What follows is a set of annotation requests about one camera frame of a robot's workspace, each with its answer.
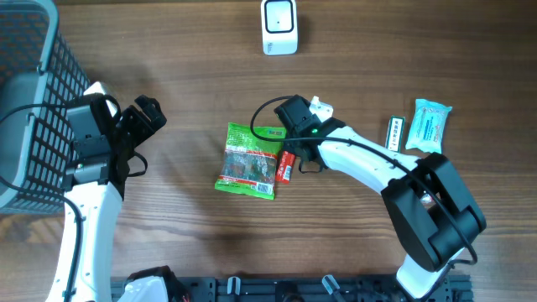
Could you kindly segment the green snack bag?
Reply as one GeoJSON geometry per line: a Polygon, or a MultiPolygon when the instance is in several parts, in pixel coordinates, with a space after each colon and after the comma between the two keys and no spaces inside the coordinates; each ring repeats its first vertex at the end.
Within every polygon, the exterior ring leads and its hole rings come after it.
{"type": "Polygon", "coordinates": [[[275,127],[255,127],[262,137],[277,139],[269,142],[253,135],[248,125],[228,123],[222,171],[215,189],[239,195],[273,200],[278,156],[286,130],[275,127]]]}

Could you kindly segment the red stick sachet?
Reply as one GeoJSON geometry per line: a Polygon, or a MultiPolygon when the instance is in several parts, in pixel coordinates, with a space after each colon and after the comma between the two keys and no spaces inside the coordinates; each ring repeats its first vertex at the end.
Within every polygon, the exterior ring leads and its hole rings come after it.
{"type": "Polygon", "coordinates": [[[279,183],[288,184],[290,182],[294,165],[295,155],[288,151],[284,151],[279,161],[279,167],[276,171],[276,181],[279,183]]]}

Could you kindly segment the green white medicine box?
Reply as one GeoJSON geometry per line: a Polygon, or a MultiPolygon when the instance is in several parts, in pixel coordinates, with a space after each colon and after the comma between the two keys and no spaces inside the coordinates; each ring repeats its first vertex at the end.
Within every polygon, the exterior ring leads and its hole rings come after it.
{"type": "Polygon", "coordinates": [[[404,134],[405,117],[392,116],[388,122],[384,147],[390,151],[400,152],[404,134]]]}

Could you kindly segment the mint wet wipes pack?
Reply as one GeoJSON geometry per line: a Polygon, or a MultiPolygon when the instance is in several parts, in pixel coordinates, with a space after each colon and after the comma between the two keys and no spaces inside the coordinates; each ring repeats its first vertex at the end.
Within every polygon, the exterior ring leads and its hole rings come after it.
{"type": "Polygon", "coordinates": [[[414,118],[410,125],[406,149],[424,153],[442,153],[442,139],[452,107],[426,99],[415,100],[414,118]]]}

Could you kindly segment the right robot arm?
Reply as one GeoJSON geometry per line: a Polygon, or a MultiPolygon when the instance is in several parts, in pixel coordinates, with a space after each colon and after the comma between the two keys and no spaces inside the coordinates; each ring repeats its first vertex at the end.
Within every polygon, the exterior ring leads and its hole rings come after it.
{"type": "Polygon", "coordinates": [[[330,105],[299,95],[287,96],[274,112],[292,153],[382,196],[406,252],[396,281],[408,297],[430,297],[455,265],[477,262],[472,242],[486,218],[446,156],[421,159],[391,151],[334,118],[330,105]]]}

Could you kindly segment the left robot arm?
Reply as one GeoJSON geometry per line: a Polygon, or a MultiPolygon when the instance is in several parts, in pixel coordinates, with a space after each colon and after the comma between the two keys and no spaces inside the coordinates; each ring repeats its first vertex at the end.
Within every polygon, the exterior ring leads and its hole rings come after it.
{"type": "Polygon", "coordinates": [[[159,102],[145,95],[120,108],[101,82],[76,98],[66,116],[76,156],[66,165],[60,184],[64,231],[47,299],[109,301],[114,232],[126,180],[133,176],[128,162],[167,119],[159,102]]]}

